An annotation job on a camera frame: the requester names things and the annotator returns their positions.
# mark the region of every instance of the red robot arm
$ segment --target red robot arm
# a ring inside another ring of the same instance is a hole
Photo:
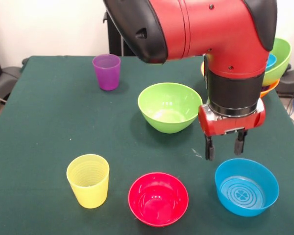
[[[259,98],[276,32],[276,0],[103,0],[133,52],[146,63],[205,55],[208,102],[198,118],[212,160],[211,136],[260,126]]]

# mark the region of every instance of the green bowl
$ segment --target green bowl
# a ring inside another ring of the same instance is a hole
[[[144,89],[138,106],[146,121],[156,130],[172,134],[188,127],[202,105],[199,94],[178,83],[158,83]]]
[[[288,41],[275,38],[271,53],[276,56],[277,62],[271,70],[265,72],[263,87],[270,86],[282,77],[290,62],[291,52],[292,47]]]

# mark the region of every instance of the orange bowl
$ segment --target orange bowl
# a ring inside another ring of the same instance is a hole
[[[205,76],[205,64],[204,62],[201,63],[201,75],[204,77]],[[263,92],[260,92],[260,98],[264,97],[265,95],[267,95],[269,92],[271,92],[273,89],[275,89],[280,83],[280,79],[277,80],[276,82],[272,83],[269,88]]]
[[[273,84],[271,84],[267,90],[260,92],[260,98],[264,97],[269,92],[271,92],[273,89],[275,89],[279,85],[279,83],[280,83],[280,79],[277,80],[276,82],[274,82]]]

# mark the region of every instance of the table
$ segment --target table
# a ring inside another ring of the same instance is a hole
[[[268,167],[280,196],[253,218],[228,212],[214,186],[218,165],[236,157],[236,135],[214,138],[210,162],[197,121],[167,135],[140,114],[139,93],[158,82],[183,83],[206,100],[201,62],[122,58],[120,86],[104,92],[91,57],[31,57],[0,117],[0,235],[294,235],[294,126],[275,92],[264,98],[267,119],[249,132],[241,157]],[[66,179],[68,164],[86,153],[110,164],[108,198],[94,210],[78,204]],[[160,229],[135,219],[127,203],[131,184],[155,171],[178,177],[190,195],[181,220]]]

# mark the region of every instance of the yellow cup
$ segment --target yellow cup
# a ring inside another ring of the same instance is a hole
[[[106,159],[95,154],[79,156],[69,164],[67,178],[81,206],[93,209],[105,202],[109,170]]]

